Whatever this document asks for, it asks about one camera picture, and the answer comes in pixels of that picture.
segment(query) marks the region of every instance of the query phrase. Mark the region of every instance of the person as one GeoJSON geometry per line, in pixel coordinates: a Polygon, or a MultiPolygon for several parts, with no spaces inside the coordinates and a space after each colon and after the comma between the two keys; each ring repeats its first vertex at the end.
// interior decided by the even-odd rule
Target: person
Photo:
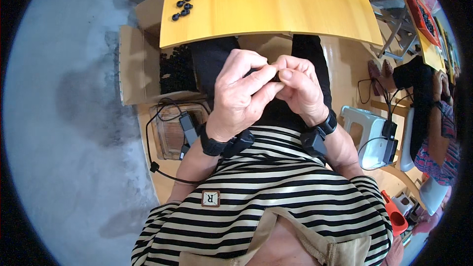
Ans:
{"type": "Polygon", "coordinates": [[[190,47],[201,88],[214,97],[205,136],[224,143],[249,128],[255,142],[220,159],[197,139],[176,177],[200,184],[175,181],[168,201],[151,210],[132,264],[381,264],[393,240],[391,222],[351,137],[340,126],[326,136],[333,170],[299,140],[331,109],[320,38],[294,35],[292,56],[272,65],[240,50],[233,37],[190,47]],[[276,74],[281,82],[270,81],[276,74]]]}
{"type": "Polygon", "coordinates": [[[386,89],[394,93],[397,89],[412,88],[412,161],[439,184],[454,185],[460,164],[460,144],[446,74],[424,64],[421,56],[395,70],[387,68],[387,72],[392,72],[387,76],[382,76],[373,62],[369,62],[368,69],[370,76],[378,81],[373,83],[377,92],[386,89]]]}

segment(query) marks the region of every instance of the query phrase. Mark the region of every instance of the wooden floor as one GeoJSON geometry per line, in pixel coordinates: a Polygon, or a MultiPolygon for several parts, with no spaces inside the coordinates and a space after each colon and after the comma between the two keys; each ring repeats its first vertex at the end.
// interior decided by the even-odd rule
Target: wooden floor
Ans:
{"type": "MultiPolygon", "coordinates": [[[[383,22],[378,22],[383,37],[386,39],[389,36],[390,30],[387,25],[383,22]]],[[[255,50],[259,54],[266,56],[268,62],[273,62],[276,58],[282,54],[290,54],[292,41],[277,37],[275,35],[245,35],[239,38],[240,46],[243,49],[255,50]]],[[[360,42],[334,38],[334,37],[321,37],[321,44],[324,50],[325,58],[329,69],[332,97],[333,97],[333,109],[335,113],[340,114],[340,109],[343,105],[357,107],[361,109],[373,110],[377,114],[381,114],[387,117],[387,113],[381,110],[374,110],[370,107],[370,104],[362,104],[358,97],[357,85],[358,81],[362,79],[368,79],[367,63],[370,60],[375,60],[378,66],[381,68],[383,59],[377,59],[375,57],[377,51],[381,47],[372,46],[370,44],[363,44],[360,42]]],[[[400,50],[399,45],[396,41],[393,41],[391,49],[400,50]]],[[[411,57],[407,56],[406,61],[409,61],[411,57]]],[[[387,58],[393,67],[396,63],[393,59],[387,58]]],[[[379,97],[374,97],[372,90],[370,89],[370,82],[363,82],[360,85],[360,93],[363,101],[365,101],[371,91],[371,98],[380,100],[379,97]]],[[[396,138],[400,139],[402,136],[403,121],[402,117],[394,116],[393,121],[398,124],[398,131],[396,132],[396,138]]],[[[144,127],[143,120],[140,121],[142,127],[144,127]]],[[[359,143],[361,134],[361,127],[353,127],[350,135],[353,138],[355,145],[359,143]]],[[[161,169],[175,175],[180,161],[159,161],[161,169]]],[[[380,190],[386,190],[387,194],[394,196],[405,189],[405,185],[398,180],[396,177],[384,172],[382,170],[367,171],[366,174],[373,176],[380,188],[380,190]]],[[[411,179],[420,179],[422,173],[413,168],[408,172],[411,179]]],[[[164,203],[172,189],[172,181],[164,179],[162,175],[157,173],[151,173],[151,177],[161,203],[164,203]]]]}

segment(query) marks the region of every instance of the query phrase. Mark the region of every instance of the wooden table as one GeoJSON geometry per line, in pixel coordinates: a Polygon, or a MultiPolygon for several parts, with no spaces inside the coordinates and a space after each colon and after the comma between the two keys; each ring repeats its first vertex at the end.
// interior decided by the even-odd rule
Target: wooden table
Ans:
{"type": "Polygon", "coordinates": [[[383,45],[369,0],[192,0],[172,21],[179,0],[164,0],[161,48],[242,34],[329,35],[383,45]]]}
{"type": "MultiPolygon", "coordinates": [[[[412,13],[411,13],[411,10],[409,9],[409,5],[407,4],[406,0],[404,0],[404,2],[412,18],[412,13]]],[[[415,27],[415,29],[417,32],[417,38],[419,39],[419,42],[421,44],[422,57],[424,59],[424,63],[431,66],[432,68],[445,72],[446,69],[445,69],[443,57],[437,51],[436,46],[430,43],[427,37],[425,37],[425,35],[419,29],[417,29],[417,27],[415,27]]]]}

